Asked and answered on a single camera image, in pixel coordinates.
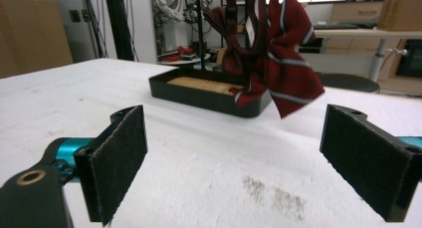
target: black rectangular container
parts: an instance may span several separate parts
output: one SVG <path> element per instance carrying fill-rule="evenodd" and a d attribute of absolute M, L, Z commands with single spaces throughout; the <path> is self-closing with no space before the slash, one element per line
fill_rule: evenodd
<path fill-rule="evenodd" d="M 178 77 L 189 77 L 239 86 L 244 86 L 247 83 L 243 78 L 233 77 L 219 72 L 175 69 L 149 78 L 152 96 L 241 117 L 254 117 L 259 115 L 271 101 L 270 94 L 265 92 L 258 100 L 251 102 L 241 109 L 237 109 L 233 96 L 167 84 L 167 82 Z"/>

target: brown box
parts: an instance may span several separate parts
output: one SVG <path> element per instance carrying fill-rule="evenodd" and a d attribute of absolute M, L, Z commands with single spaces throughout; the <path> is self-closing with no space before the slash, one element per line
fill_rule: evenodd
<path fill-rule="evenodd" d="M 73 62 L 54 0 L 0 0 L 0 78 Z"/>
<path fill-rule="evenodd" d="M 422 31 L 422 0 L 384 0 L 378 29 Z"/>

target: red cloth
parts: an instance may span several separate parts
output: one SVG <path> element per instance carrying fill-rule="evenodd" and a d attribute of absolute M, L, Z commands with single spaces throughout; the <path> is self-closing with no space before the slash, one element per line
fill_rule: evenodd
<path fill-rule="evenodd" d="M 282 4 L 279 0 L 270 0 L 268 16 L 263 14 L 263 7 L 260 0 L 259 23 L 253 23 L 256 35 L 251 48 L 240 47 L 236 31 L 233 31 L 233 23 L 237 25 L 237 22 L 226 18 L 224 10 L 207 12 L 206 18 L 222 34 L 228 46 L 223 70 L 249 77 L 247 88 L 230 90 L 236 106 L 242 108 L 269 90 L 280 117 L 285 117 L 324 92 L 311 65 L 295 51 L 295 45 L 314 40 L 316 36 L 305 9 L 297 0 L 284 0 Z M 266 31 L 263 30 L 263 21 L 268 21 Z"/>

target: black round stool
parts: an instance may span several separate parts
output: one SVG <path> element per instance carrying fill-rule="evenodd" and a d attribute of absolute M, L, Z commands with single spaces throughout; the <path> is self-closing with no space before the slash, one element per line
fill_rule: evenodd
<path fill-rule="evenodd" d="M 379 93 L 379 84 L 364 77 L 346 75 L 346 74 L 323 74 L 318 73 L 323 86 L 339 89 Z"/>

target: wooden drawer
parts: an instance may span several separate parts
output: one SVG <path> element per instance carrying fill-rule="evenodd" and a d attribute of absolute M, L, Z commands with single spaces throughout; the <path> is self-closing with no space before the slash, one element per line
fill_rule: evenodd
<path fill-rule="evenodd" d="M 353 2 L 334 4 L 331 23 L 340 21 L 377 20 L 381 14 L 383 2 Z"/>

